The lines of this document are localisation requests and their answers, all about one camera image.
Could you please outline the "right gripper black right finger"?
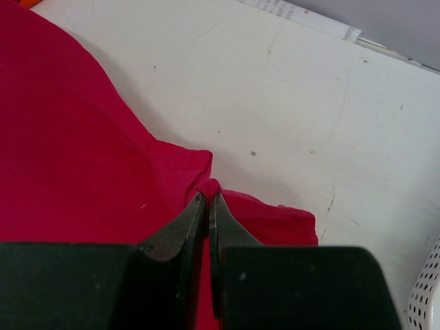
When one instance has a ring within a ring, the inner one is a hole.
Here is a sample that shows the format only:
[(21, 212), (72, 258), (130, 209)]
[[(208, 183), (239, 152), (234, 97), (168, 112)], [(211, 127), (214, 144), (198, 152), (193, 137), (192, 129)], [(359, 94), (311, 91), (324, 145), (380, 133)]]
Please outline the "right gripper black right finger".
[(262, 244), (222, 194), (209, 215), (214, 317), (221, 329), (400, 329), (391, 293), (364, 248)]

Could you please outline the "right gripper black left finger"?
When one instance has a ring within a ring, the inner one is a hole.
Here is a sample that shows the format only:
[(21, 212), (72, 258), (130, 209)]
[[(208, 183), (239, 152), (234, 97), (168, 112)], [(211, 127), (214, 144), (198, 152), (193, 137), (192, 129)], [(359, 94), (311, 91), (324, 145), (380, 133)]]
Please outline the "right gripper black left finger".
[(206, 198), (143, 242), (3, 243), (2, 329), (194, 329)]

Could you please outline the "bright red t shirt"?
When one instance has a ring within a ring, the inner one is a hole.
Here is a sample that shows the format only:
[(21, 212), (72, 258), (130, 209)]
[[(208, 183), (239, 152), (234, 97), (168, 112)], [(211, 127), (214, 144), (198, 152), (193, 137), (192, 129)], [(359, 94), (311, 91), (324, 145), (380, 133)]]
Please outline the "bright red t shirt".
[(95, 58), (16, 1), (1, 2), (1, 245), (132, 244), (206, 198), (197, 319), (220, 329), (210, 274), (210, 203), (262, 244), (311, 247), (314, 216), (222, 190), (212, 153), (157, 140)]

